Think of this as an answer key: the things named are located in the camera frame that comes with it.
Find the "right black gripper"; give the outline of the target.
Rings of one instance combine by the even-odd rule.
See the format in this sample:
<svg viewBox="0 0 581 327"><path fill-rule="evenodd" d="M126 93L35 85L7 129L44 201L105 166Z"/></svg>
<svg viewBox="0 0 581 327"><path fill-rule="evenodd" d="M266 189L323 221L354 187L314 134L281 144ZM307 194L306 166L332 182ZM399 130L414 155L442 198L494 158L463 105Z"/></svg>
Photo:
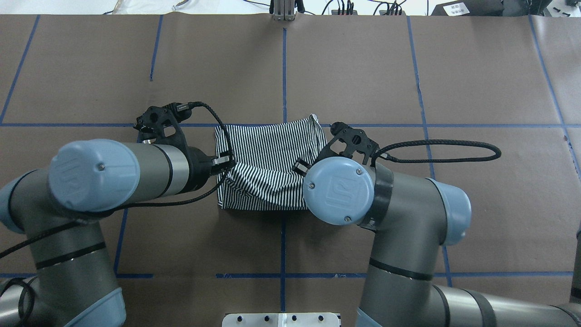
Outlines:
<svg viewBox="0 0 581 327"><path fill-rule="evenodd" d="M313 165L303 159L297 159L292 165L292 171L301 177L307 176Z"/></svg>

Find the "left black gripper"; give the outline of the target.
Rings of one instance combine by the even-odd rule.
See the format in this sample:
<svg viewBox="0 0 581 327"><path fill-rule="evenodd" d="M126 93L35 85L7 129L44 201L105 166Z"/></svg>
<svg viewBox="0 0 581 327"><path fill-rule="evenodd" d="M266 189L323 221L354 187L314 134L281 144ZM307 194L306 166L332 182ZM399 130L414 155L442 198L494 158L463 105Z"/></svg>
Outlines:
<svg viewBox="0 0 581 327"><path fill-rule="evenodd" d="M187 180L187 192L195 191L203 186L211 176L226 173L233 167L233 150L227 149L219 155L209 156L195 147L187 148L187 161L189 164L189 177Z"/></svg>

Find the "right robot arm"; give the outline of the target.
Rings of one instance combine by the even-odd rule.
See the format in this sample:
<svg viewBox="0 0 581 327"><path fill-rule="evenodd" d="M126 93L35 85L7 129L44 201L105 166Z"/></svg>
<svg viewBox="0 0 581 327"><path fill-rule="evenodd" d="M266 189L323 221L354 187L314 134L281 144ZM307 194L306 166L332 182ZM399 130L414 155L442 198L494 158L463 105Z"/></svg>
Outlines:
<svg viewBox="0 0 581 327"><path fill-rule="evenodd" d="M471 203L460 188L364 166L344 157L302 159L307 208L331 225L374 234L357 327L578 327L580 299L548 306L434 284L441 246L462 240Z"/></svg>

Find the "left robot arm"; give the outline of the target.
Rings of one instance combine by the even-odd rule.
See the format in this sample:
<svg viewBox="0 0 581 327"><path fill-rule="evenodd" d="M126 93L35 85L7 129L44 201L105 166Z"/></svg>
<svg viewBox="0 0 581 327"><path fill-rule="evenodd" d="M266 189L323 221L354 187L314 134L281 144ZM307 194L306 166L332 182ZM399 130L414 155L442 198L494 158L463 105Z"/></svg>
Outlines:
<svg viewBox="0 0 581 327"><path fill-rule="evenodd" d="M3 327L121 327L127 318L100 220L155 199L200 189L234 166L234 147L210 157L182 140L112 139L63 146L45 169L1 189L1 221L30 246L35 277L1 284Z"/></svg>

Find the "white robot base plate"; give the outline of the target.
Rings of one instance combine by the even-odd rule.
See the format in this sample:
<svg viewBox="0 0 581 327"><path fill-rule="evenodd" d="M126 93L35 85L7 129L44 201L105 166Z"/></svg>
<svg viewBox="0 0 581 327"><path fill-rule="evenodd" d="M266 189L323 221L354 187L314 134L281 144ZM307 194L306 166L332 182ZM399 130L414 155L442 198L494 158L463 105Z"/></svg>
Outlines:
<svg viewBox="0 0 581 327"><path fill-rule="evenodd" d="M340 327L340 314L333 312L270 312L227 314L222 327Z"/></svg>

